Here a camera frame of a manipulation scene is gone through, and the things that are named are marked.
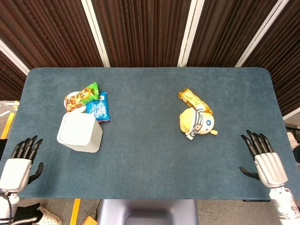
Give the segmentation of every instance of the small bowl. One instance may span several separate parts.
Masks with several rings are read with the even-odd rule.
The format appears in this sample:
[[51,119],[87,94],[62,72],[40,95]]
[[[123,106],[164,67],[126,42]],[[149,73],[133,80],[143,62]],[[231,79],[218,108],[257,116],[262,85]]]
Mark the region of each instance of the small bowl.
[[[74,92],[68,94],[68,96],[70,96],[70,95],[77,95],[78,93],[79,93],[79,91],[74,91]],[[79,107],[77,109],[74,109],[72,112],[75,112],[75,113],[84,113],[85,110],[86,110],[86,106],[83,105],[83,106],[81,106],[81,107]]]

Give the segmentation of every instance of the gray chair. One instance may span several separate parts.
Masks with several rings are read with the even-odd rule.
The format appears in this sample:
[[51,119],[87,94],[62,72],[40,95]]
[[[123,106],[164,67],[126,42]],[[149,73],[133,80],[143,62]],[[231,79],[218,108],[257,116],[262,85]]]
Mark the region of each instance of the gray chair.
[[196,201],[105,199],[99,225],[198,225]]

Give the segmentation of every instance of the yellow snack wrapper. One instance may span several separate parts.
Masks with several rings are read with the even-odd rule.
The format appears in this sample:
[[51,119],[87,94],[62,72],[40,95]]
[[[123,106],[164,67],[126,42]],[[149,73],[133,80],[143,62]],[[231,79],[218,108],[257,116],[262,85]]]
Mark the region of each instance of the yellow snack wrapper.
[[202,101],[197,95],[195,95],[189,88],[185,88],[182,92],[178,92],[178,97],[184,101],[189,107],[196,109],[197,105],[202,103],[205,106],[204,113],[213,114],[210,107]]

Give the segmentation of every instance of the gray floor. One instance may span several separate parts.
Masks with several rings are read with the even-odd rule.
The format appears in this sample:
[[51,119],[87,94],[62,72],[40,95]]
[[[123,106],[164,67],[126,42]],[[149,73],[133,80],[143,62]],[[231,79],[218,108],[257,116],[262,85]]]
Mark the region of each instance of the gray floor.
[[296,113],[295,115],[291,116],[290,118],[287,118],[285,120],[285,123],[300,126],[300,112]]
[[[0,134],[8,115],[0,117]],[[300,125],[300,113],[286,122]],[[99,199],[81,199],[76,224],[82,225],[87,216],[95,214],[98,202]],[[49,211],[58,215],[64,225],[70,224],[74,199],[22,199],[20,206],[35,203],[41,203]],[[200,225],[280,225],[272,204],[268,202],[197,200],[197,207]]]

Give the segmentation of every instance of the green snack package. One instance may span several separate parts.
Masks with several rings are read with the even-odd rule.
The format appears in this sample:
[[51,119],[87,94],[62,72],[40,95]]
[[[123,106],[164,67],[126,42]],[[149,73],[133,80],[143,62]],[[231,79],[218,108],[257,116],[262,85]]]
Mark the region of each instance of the green snack package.
[[96,82],[81,90],[77,95],[65,96],[67,112],[73,111],[90,101],[99,99],[99,89]]

